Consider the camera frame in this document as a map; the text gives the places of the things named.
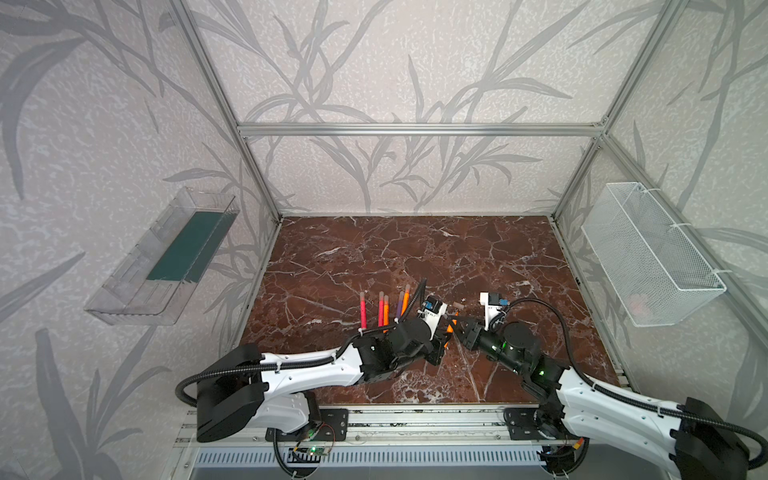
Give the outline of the clear plastic wall tray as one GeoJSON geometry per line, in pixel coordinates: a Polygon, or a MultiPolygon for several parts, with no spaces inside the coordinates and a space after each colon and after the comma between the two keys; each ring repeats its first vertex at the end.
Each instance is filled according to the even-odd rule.
{"type": "Polygon", "coordinates": [[[110,326],[174,325],[239,213],[233,194],[181,188],[85,311],[110,326]]]}

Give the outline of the green circuit board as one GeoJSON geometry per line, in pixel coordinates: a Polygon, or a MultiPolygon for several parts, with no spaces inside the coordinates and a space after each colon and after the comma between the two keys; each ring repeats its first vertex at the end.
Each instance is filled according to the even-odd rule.
{"type": "Polygon", "coordinates": [[[329,446],[308,446],[301,447],[296,446],[291,450],[291,455],[298,461],[316,461],[320,457],[329,456],[332,453],[333,448],[329,446]]]}

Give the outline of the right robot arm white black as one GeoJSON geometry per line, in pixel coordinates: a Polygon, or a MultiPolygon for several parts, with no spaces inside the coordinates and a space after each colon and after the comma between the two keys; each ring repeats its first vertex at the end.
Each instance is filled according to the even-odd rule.
{"type": "Polygon", "coordinates": [[[593,379],[542,353],[520,322],[491,332],[467,317],[453,321],[461,344],[516,373],[539,404],[539,430],[610,444],[677,479],[744,479],[767,462],[760,434],[723,421],[706,403],[639,395],[593,379]]]}

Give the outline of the aluminium front rail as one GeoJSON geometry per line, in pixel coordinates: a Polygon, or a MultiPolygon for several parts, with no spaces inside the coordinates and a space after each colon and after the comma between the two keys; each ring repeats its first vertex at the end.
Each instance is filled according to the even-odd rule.
{"type": "MultiPolygon", "coordinates": [[[[503,409],[532,404],[373,404],[340,405],[325,408],[345,408],[350,411],[345,441],[310,442],[299,440],[302,446],[323,445],[333,449],[353,446],[456,446],[456,445],[563,445],[566,443],[511,440],[503,423],[503,409]]],[[[620,420],[603,411],[587,407],[565,410],[567,431],[586,437],[595,444],[620,448],[660,447],[671,450],[674,440],[670,433],[679,428],[679,420],[657,411],[639,410],[620,420]]],[[[267,428],[250,421],[238,433],[217,441],[201,441],[195,426],[184,425],[176,444],[190,447],[268,447],[267,428]]],[[[294,442],[279,442],[294,445],[294,442]]]]}

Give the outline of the purple marker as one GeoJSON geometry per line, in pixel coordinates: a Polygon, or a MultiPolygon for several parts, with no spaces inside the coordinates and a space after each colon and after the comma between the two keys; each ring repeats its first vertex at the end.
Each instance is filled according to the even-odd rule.
{"type": "Polygon", "coordinates": [[[401,317],[401,314],[402,314],[404,296],[405,296],[405,292],[404,291],[400,291],[399,297],[398,297],[398,302],[397,302],[396,309],[395,309],[395,320],[396,321],[399,321],[399,318],[401,317]]]}

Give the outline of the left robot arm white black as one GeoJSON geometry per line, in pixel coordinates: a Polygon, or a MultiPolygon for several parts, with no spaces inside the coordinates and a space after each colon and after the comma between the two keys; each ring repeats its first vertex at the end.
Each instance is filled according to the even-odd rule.
{"type": "Polygon", "coordinates": [[[319,423],[316,389],[389,381],[420,360],[437,365],[452,334],[442,315],[424,311],[329,350],[272,354],[246,344],[181,380],[175,395],[195,409],[200,443],[249,424],[293,434],[319,423]]]}

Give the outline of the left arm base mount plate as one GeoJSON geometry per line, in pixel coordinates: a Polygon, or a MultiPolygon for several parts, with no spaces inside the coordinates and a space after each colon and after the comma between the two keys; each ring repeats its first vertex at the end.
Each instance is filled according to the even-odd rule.
{"type": "Polygon", "coordinates": [[[320,441],[333,442],[345,441],[349,427],[350,411],[345,408],[321,408],[320,419],[311,420],[309,424],[293,433],[284,433],[273,428],[266,430],[266,440],[272,442],[298,442],[320,441]]]}

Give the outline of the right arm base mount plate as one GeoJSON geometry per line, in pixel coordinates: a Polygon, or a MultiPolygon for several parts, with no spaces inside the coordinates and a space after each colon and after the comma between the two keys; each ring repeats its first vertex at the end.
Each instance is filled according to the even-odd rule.
{"type": "Polygon", "coordinates": [[[503,409],[503,423],[511,440],[537,440],[561,443],[575,443],[577,436],[556,427],[547,427],[538,418],[538,407],[524,405],[503,409]]]}

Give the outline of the orange marker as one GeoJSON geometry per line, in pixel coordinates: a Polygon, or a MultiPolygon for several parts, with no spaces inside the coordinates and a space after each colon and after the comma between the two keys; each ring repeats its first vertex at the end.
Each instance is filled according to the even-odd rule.
{"type": "Polygon", "coordinates": [[[388,326],[389,325],[389,296],[385,295],[383,298],[383,319],[382,319],[382,326],[388,326]]]}
{"type": "Polygon", "coordinates": [[[405,315],[405,312],[408,308],[410,293],[411,293],[411,285],[407,284],[405,287],[405,290],[403,291],[403,295],[400,302],[400,317],[403,317],[405,315]]]}

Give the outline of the pink marker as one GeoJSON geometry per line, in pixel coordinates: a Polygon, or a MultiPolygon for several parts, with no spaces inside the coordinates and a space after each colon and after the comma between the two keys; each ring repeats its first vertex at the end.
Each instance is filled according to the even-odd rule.
{"type": "Polygon", "coordinates": [[[383,291],[380,291],[379,297],[378,297],[378,315],[377,315],[378,327],[384,326],[384,310],[385,310],[385,294],[383,291]]]}
{"type": "Polygon", "coordinates": [[[364,291],[361,291],[359,293],[359,318],[360,318],[360,329],[361,330],[367,329],[367,306],[366,306],[364,291]]]}

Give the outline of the orange marker diagonal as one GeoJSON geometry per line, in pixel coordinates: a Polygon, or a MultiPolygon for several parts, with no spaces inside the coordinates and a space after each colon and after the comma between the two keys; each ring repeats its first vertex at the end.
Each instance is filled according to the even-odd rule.
{"type": "Polygon", "coordinates": [[[453,334],[456,331],[458,327],[458,315],[459,315],[458,311],[451,312],[446,315],[446,319],[447,319],[446,332],[448,334],[453,334]]]}

